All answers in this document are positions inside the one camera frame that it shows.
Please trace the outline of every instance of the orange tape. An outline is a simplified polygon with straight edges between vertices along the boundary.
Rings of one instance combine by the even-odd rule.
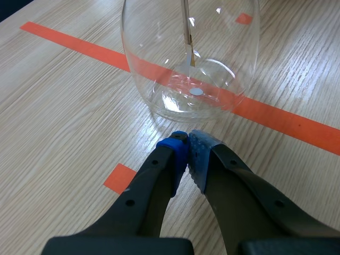
[[[24,24],[21,29],[95,58],[99,61],[105,62],[109,65],[129,71],[129,66],[124,54],[32,22]],[[154,80],[164,86],[168,86],[164,77],[167,76],[166,74],[171,74],[171,70],[148,63],[142,59],[138,59],[137,57],[132,60],[132,64],[133,61],[143,61],[144,65],[137,65],[140,68],[140,70],[137,70],[138,73],[150,80]],[[202,86],[206,88],[209,85],[202,83]],[[237,100],[237,98],[234,98],[235,95],[227,90],[220,89],[219,92],[222,95],[222,98],[219,99],[220,101],[224,100],[226,102],[230,99]],[[247,118],[248,120],[254,121],[340,156],[339,129],[261,103],[251,98],[245,98],[232,112],[241,117]]]
[[[134,170],[119,163],[104,182],[104,186],[120,195],[129,186],[136,173]]]
[[[235,21],[239,24],[249,25],[252,20],[253,20],[252,16],[249,16],[246,13],[241,13],[240,16],[238,16]]]

